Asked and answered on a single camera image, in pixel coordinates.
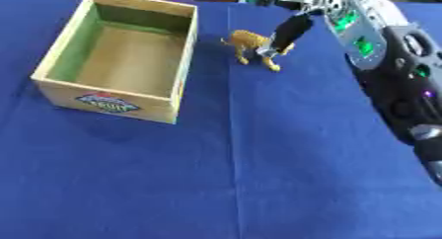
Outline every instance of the toy tail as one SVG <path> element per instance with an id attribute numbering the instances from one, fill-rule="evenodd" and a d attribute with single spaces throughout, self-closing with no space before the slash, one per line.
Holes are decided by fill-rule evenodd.
<path id="1" fill-rule="evenodd" d="M 229 43 L 228 41 L 225 41 L 223 38 L 221 39 L 221 42 L 225 45 L 232 45 L 231 43 Z"/>

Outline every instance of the green light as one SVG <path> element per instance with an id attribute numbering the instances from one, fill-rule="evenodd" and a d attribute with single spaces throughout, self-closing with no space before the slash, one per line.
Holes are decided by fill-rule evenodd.
<path id="1" fill-rule="evenodd" d="M 365 37 L 359 38 L 357 41 L 354 42 L 354 44 L 359 49 L 359 53 L 362 54 L 362 56 L 364 57 L 369 56 L 374 51 L 373 44 L 367 41 Z"/>
<path id="2" fill-rule="evenodd" d="M 420 77 L 428 77 L 430 75 L 430 70 L 426 65 L 420 64 L 414 69 L 414 74 Z"/>
<path id="3" fill-rule="evenodd" d="M 353 24 L 358 18 L 356 11 L 348 12 L 343 18 L 338 20 L 334 25 L 334 29 L 337 32 L 341 32 Z"/>

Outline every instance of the table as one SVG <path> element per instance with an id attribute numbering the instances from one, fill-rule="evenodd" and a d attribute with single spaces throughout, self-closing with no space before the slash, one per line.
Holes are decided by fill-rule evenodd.
<path id="1" fill-rule="evenodd" d="M 197 3 L 177 125 L 59 109 L 29 79 L 80 0 L 0 0 L 0 238 L 441 238 L 442 192 L 318 19 L 280 73 L 234 29 L 288 11 Z M 441 5 L 403 4 L 436 40 Z"/>

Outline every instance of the box label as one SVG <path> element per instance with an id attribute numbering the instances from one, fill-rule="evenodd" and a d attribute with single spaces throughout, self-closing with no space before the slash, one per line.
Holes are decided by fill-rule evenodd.
<path id="1" fill-rule="evenodd" d="M 76 100 L 86 103 L 88 105 L 95 106 L 107 113 L 112 113 L 112 114 L 127 113 L 130 111 L 135 111 L 140 109 L 139 107 L 132 105 L 128 102 L 125 102 L 122 99 L 112 97 L 111 94 L 108 93 L 88 94 L 78 97 L 76 98 Z"/>

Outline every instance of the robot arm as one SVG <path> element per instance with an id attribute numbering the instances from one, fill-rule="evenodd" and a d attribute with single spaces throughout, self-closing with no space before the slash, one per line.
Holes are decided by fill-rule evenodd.
<path id="1" fill-rule="evenodd" d="M 442 186 L 442 49 L 389 0 L 275 0 L 301 11 L 259 54 L 276 54 L 313 25 L 320 11 L 362 90 L 395 136 L 414 147 Z"/>

